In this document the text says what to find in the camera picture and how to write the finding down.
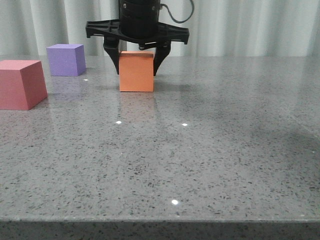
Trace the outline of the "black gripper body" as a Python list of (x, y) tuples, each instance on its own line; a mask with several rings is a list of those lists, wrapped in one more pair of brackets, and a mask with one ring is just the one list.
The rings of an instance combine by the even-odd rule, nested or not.
[(171, 42), (182, 42), (185, 45), (189, 40), (189, 30), (183, 27), (177, 27), (166, 23), (159, 22), (157, 24), (157, 31), (154, 35), (143, 38), (136, 38), (128, 36), (121, 32), (120, 20), (101, 20), (101, 21), (88, 21), (86, 23), (86, 36), (105, 37), (108, 40), (118, 39), (135, 43), (139, 45), (140, 50), (156, 48), (160, 46), (168, 46)]

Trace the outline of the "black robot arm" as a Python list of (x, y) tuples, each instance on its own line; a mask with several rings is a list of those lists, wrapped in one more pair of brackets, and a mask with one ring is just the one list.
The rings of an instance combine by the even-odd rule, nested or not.
[(119, 72), (120, 41), (139, 45), (140, 50), (155, 48), (153, 74), (169, 55), (172, 42), (188, 43), (188, 28), (159, 22), (161, 8), (168, 8), (159, 0), (119, 0), (119, 18), (88, 21), (86, 37), (103, 37), (103, 48)]

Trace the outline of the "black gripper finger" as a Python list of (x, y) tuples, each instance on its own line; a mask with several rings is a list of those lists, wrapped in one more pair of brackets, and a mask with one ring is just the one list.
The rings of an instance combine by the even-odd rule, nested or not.
[(113, 37), (104, 37), (103, 48), (105, 52), (110, 56), (117, 74), (119, 74), (119, 60), (120, 60), (120, 51), (119, 51), (120, 40)]
[(163, 45), (157, 46), (155, 48), (155, 54), (153, 59), (153, 75), (156, 76), (157, 71), (164, 61), (164, 59), (169, 55), (171, 52), (171, 42), (166, 42)]

